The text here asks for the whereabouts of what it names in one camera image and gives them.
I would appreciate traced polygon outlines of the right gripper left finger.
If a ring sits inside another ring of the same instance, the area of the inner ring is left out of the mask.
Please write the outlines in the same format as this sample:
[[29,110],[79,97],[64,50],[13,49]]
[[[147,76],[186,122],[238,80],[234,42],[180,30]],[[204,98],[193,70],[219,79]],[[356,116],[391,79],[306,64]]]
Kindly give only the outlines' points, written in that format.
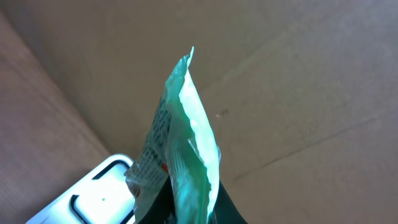
[[172,183],[168,177],[148,212],[138,224],[176,224]]

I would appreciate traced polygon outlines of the teal wet wipes pack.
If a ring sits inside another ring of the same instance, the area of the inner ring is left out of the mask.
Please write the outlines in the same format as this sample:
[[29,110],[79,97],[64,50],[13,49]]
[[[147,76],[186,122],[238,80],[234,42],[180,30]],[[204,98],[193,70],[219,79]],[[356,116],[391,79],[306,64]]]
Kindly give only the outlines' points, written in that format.
[[220,150],[182,57],[164,85],[141,156],[126,171],[138,223],[165,181],[172,183],[177,223],[211,223],[220,184]]

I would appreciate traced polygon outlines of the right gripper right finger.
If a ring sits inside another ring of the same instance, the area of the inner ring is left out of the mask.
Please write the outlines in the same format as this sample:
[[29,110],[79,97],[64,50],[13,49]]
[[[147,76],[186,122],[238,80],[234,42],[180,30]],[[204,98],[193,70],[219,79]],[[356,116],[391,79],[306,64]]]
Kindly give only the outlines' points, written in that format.
[[221,182],[214,212],[217,224],[248,224],[235,207]]

